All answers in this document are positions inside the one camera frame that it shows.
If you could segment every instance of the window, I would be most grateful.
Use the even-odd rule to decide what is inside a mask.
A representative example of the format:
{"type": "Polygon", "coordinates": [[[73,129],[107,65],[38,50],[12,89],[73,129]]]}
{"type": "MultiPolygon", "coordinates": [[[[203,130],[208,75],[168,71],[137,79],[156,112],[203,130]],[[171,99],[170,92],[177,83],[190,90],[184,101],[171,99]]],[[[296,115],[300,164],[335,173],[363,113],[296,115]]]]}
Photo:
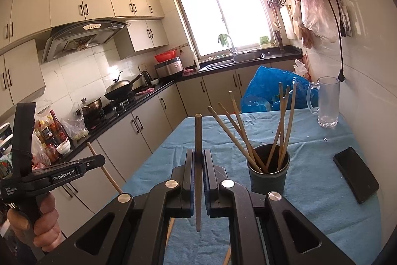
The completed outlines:
{"type": "Polygon", "coordinates": [[[261,0],[178,0],[199,58],[228,52],[218,43],[229,34],[238,51],[259,47],[271,32],[261,0]]]}

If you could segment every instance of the black cable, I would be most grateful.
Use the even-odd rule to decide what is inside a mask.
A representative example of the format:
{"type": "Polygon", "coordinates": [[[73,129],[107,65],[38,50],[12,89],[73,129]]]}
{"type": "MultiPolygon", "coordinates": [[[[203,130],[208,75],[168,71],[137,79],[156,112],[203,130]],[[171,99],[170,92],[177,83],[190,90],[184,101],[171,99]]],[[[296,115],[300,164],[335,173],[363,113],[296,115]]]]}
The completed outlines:
{"type": "Polygon", "coordinates": [[[338,28],[339,48],[340,48],[340,50],[341,50],[341,70],[339,71],[338,80],[339,80],[340,82],[343,82],[343,81],[345,81],[345,76],[343,75],[343,54],[342,54],[342,37],[341,37],[341,30],[339,29],[338,19],[336,18],[336,14],[335,14],[335,11],[333,10],[331,1],[328,0],[328,2],[330,3],[331,9],[332,9],[332,13],[333,13],[333,16],[334,16],[334,18],[335,18],[336,26],[337,26],[337,28],[338,28]]]}

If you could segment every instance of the rice cooker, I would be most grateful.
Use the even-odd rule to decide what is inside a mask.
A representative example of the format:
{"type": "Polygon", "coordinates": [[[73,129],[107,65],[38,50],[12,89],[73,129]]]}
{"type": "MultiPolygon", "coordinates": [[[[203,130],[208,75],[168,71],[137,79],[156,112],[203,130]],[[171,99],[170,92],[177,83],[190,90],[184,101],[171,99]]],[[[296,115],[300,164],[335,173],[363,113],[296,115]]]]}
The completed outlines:
{"type": "Polygon", "coordinates": [[[179,57],[158,63],[154,66],[159,78],[166,78],[169,76],[177,76],[182,74],[183,66],[179,57]]]}

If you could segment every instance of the table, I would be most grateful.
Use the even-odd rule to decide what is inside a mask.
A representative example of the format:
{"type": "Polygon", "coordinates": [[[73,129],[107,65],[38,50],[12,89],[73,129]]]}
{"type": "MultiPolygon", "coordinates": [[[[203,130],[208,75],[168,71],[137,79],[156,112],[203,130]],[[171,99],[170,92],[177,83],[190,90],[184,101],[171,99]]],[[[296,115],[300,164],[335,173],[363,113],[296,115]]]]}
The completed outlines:
{"type": "MultiPolygon", "coordinates": [[[[242,114],[253,147],[272,143],[279,112],[242,114]]],[[[221,119],[243,141],[225,116],[221,119]]],[[[169,179],[174,167],[185,161],[186,150],[194,148],[194,118],[186,118],[124,185],[132,195],[149,192],[169,179]]],[[[250,189],[247,163],[215,119],[203,117],[203,149],[210,149],[214,164],[223,166],[229,179],[250,189]]],[[[380,207],[376,195],[358,204],[332,158],[352,146],[363,154],[349,126],[339,116],[334,129],[317,124],[308,109],[295,110],[288,152],[291,163],[284,196],[357,265],[368,265],[381,250],[380,207]]],[[[202,229],[195,218],[176,219],[165,251],[164,264],[219,264],[229,246],[228,220],[210,219],[202,204],[202,229]]]]}

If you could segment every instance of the food container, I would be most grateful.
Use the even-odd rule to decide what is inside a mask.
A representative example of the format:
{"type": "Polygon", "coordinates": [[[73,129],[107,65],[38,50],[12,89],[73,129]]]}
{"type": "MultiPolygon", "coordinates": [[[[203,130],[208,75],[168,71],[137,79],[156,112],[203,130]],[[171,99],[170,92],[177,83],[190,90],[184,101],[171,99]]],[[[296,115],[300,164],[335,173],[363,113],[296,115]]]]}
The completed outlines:
{"type": "Polygon", "coordinates": [[[172,51],[168,51],[168,52],[164,52],[158,55],[155,55],[154,58],[157,60],[158,63],[167,61],[167,60],[171,60],[173,58],[176,57],[176,51],[172,50],[172,51]]]}

